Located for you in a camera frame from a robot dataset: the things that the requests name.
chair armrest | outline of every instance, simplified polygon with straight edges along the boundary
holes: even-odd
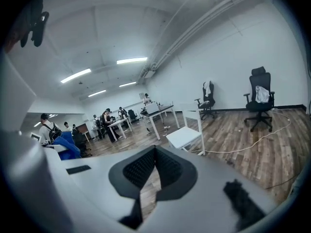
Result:
[[[271,91],[270,94],[271,94],[271,97],[272,97],[272,108],[273,108],[274,107],[274,94],[275,94],[275,92]]]
[[[247,103],[249,103],[248,95],[250,95],[250,93],[246,93],[246,94],[244,94],[244,95],[243,95],[243,96],[245,96],[245,97],[246,97],[246,99],[247,99]]]
[[[198,104],[200,105],[201,103],[200,103],[200,99],[195,99],[194,101],[198,101]]]

black office chair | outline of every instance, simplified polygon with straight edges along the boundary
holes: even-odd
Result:
[[[131,118],[131,121],[136,121],[137,120],[136,119],[137,118],[137,114],[135,114],[133,110],[128,110],[127,113],[129,114],[129,116]]]
[[[91,150],[91,149],[88,149],[86,147],[86,140],[85,140],[85,137],[83,136],[82,133],[77,133],[75,135],[72,136],[72,139],[74,141],[74,144],[76,145],[76,147],[80,150],[80,156],[81,158],[84,158],[84,157],[88,157],[88,156],[93,156],[91,153],[86,153],[87,150]]]
[[[244,94],[247,99],[246,108],[250,112],[258,112],[256,117],[246,118],[244,122],[246,123],[248,120],[256,120],[255,125],[251,128],[251,132],[254,131],[254,128],[257,126],[259,122],[263,122],[269,126],[269,132],[272,131],[271,123],[267,122],[266,119],[269,119],[272,122],[272,117],[269,116],[267,111],[271,110],[274,107],[274,91],[270,90],[271,83],[271,75],[269,72],[266,72],[264,67],[259,67],[252,70],[252,76],[249,77],[249,80],[252,85],[252,100],[249,101],[248,94]],[[258,103],[256,102],[256,86],[261,86],[269,91],[270,97],[267,103]]]
[[[212,107],[215,104],[215,99],[214,99],[214,84],[210,81],[209,82],[209,89],[210,89],[210,94],[206,96],[206,89],[204,88],[206,82],[203,83],[203,103],[200,103],[200,99],[195,99],[195,101],[198,101],[198,107],[199,109],[203,109],[203,111],[200,113],[202,115],[201,120],[205,116],[211,115],[213,118],[215,118],[214,113],[212,112]]]

white chair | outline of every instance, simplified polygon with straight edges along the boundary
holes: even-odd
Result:
[[[180,104],[180,107],[182,109],[185,127],[166,136],[170,146],[176,149],[183,149],[184,151],[187,151],[185,147],[190,145],[191,142],[200,137],[202,141],[202,151],[200,151],[198,155],[205,155],[204,139],[202,134],[202,125],[198,105],[195,103],[183,103]],[[187,118],[196,119],[198,121],[199,132],[188,128]]]

white cloth on chair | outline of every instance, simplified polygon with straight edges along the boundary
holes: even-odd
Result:
[[[207,81],[204,83],[204,89],[206,90],[206,96],[208,96],[208,95],[210,94],[209,83],[210,83],[210,80],[207,80]]]
[[[267,103],[269,102],[269,91],[265,88],[257,85],[256,86],[256,102],[258,103]]]

blue jacket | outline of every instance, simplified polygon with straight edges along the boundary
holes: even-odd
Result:
[[[75,146],[71,132],[62,132],[61,136],[57,137],[52,145],[62,145],[68,149],[68,151],[59,153],[61,160],[76,159],[80,156],[80,150]]]

